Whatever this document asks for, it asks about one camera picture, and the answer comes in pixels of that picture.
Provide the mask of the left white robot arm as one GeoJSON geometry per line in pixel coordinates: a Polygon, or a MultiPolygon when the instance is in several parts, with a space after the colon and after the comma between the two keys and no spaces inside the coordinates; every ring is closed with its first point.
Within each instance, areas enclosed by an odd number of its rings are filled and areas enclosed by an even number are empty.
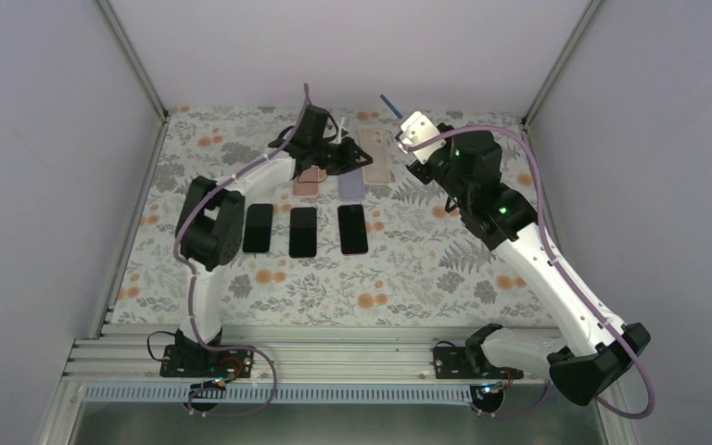
{"type": "Polygon", "coordinates": [[[213,373],[221,362],[223,268],[241,249],[248,206],[310,167],[338,176],[372,163],[342,127],[326,135],[332,120],[326,109],[306,105],[297,121],[240,171],[221,179],[198,176],[189,185],[172,248],[190,272],[187,315],[174,347],[184,352],[184,363],[197,375],[213,373]]]}

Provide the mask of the black phone from pink case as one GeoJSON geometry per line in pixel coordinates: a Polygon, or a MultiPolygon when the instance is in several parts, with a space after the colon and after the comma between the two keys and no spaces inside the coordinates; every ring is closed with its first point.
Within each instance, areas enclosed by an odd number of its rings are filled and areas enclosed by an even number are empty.
{"type": "Polygon", "coordinates": [[[290,211],[289,256],[293,259],[314,258],[317,254],[317,209],[298,207],[290,211]]]}

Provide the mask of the beige phone case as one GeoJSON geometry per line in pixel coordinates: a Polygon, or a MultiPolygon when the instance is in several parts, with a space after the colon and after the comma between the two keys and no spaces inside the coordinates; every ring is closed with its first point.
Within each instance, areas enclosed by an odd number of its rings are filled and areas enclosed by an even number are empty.
{"type": "Polygon", "coordinates": [[[369,165],[363,167],[364,181],[371,185],[390,183],[391,173],[388,162],[388,141],[383,130],[362,127],[358,131],[359,145],[372,158],[369,165]]]}

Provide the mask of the lilac phone case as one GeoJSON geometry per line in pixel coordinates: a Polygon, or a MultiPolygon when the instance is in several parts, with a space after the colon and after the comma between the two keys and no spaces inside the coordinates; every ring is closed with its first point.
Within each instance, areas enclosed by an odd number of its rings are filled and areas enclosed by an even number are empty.
{"type": "Polygon", "coordinates": [[[343,202],[360,202],[365,199],[366,187],[361,169],[338,176],[338,197],[343,202]]]}

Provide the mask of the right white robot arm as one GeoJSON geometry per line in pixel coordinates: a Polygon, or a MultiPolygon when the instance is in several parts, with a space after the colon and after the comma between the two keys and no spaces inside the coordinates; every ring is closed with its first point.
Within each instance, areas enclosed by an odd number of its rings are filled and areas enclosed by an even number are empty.
{"type": "Polygon", "coordinates": [[[499,131],[421,121],[404,123],[395,137],[415,157],[408,171],[445,191],[448,210],[459,210],[465,228],[520,273],[560,332],[550,338],[489,324],[466,340],[466,368],[477,377],[513,368],[549,380],[579,406],[608,408],[603,392],[630,368],[648,377],[639,357],[650,334],[626,324],[585,284],[550,240],[542,204],[502,182],[499,131]]]}

